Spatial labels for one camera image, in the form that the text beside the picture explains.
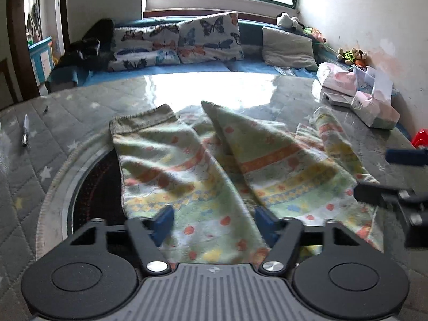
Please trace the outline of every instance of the brown door frame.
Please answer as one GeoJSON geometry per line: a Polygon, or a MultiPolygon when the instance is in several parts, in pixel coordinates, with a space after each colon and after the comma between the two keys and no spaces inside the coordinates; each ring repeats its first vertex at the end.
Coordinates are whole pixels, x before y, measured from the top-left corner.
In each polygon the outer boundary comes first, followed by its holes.
{"type": "Polygon", "coordinates": [[[63,28],[63,43],[64,49],[67,51],[70,46],[70,35],[68,34],[68,19],[67,19],[67,0],[59,0],[61,10],[61,27],[63,28]]]}
{"type": "Polygon", "coordinates": [[[6,0],[10,54],[23,100],[40,96],[26,39],[24,0],[6,0]]]}

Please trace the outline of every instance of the yellow star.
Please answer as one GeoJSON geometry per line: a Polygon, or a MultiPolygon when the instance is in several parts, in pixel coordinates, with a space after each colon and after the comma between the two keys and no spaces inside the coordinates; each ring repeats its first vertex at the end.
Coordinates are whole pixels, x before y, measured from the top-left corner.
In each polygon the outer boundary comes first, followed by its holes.
{"type": "Polygon", "coordinates": [[[16,198],[15,200],[15,209],[21,210],[22,209],[22,198],[16,198]]]}

